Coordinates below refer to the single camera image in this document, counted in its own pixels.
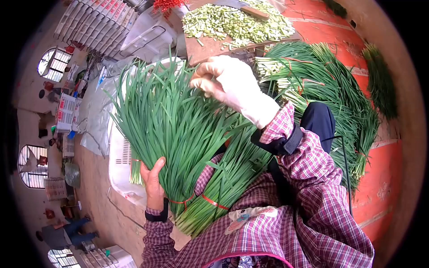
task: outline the knife handle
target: knife handle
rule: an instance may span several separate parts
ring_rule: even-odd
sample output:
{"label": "knife handle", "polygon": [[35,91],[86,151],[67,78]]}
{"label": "knife handle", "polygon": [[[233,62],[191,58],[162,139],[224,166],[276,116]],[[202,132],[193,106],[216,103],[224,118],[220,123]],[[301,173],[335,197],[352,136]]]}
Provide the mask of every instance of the knife handle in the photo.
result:
{"label": "knife handle", "polygon": [[250,6],[243,6],[242,8],[240,8],[240,10],[254,17],[260,18],[261,20],[266,21],[269,19],[269,14],[262,12],[260,10],[254,9],[253,7],[250,7]]}

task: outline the arched window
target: arched window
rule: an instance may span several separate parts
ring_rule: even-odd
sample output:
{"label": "arched window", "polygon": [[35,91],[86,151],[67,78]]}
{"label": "arched window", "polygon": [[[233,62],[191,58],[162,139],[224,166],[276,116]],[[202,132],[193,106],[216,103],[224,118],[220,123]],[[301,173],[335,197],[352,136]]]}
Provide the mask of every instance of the arched window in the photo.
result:
{"label": "arched window", "polygon": [[56,268],[81,268],[71,250],[50,250],[48,258]]}
{"label": "arched window", "polygon": [[51,48],[43,54],[37,71],[41,76],[55,82],[61,81],[64,69],[69,64],[72,55],[60,48]]}
{"label": "arched window", "polygon": [[45,188],[48,177],[48,149],[25,145],[18,156],[18,172],[29,188]]}

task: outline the white glove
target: white glove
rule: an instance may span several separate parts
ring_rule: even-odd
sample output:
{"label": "white glove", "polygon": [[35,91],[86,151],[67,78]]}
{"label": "white glove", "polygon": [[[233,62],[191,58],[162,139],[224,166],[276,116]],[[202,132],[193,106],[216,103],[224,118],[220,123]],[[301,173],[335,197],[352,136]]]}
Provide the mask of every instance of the white glove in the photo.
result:
{"label": "white glove", "polygon": [[202,63],[191,77],[206,97],[214,97],[241,113],[257,128],[263,129],[276,116],[279,106],[261,92],[250,66],[230,56],[215,56]]}

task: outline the woman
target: woman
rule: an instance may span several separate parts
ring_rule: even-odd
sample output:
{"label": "woman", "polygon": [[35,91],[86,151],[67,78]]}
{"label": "woman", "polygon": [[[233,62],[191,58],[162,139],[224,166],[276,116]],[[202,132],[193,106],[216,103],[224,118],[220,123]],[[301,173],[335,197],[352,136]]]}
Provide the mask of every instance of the woman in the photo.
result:
{"label": "woman", "polygon": [[[347,209],[342,171],[328,154],[332,141],[320,143],[335,131],[330,110],[312,103],[301,127],[295,125],[292,104],[279,110],[260,91],[250,67],[229,56],[209,58],[190,83],[255,124],[261,131],[254,143],[275,153],[278,165],[270,165],[227,215],[176,251],[158,181],[165,158],[152,170],[142,163],[147,234],[141,267],[371,267],[374,248]],[[213,172],[206,166],[196,188],[204,189],[203,178]]]}

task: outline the plaid shirt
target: plaid shirt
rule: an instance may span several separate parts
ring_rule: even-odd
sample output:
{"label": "plaid shirt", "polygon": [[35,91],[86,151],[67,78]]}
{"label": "plaid shirt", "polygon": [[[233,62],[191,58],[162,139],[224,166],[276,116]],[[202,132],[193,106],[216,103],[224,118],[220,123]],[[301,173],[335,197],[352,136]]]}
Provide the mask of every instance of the plaid shirt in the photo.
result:
{"label": "plaid shirt", "polygon": [[[289,102],[266,127],[260,141],[268,144],[288,138],[293,130],[293,105]],[[284,267],[371,267],[374,248],[349,214],[346,188],[340,186],[342,171],[323,151],[319,137],[307,130],[292,155],[279,156],[280,170],[297,191],[299,209],[280,206],[275,183],[263,173],[231,207],[235,211],[250,207],[278,207],[276,217],[251,217],[238,230],[225,235],[232,220],[217,219],[181,251],[170,238],[173,223],[145,224],[143,263],[149,267],[207,267],[232,256],[271,256]],[[196,189],[204,189],[213,168],[206,166]],[[147,208],[151,214],[158,214]]]}

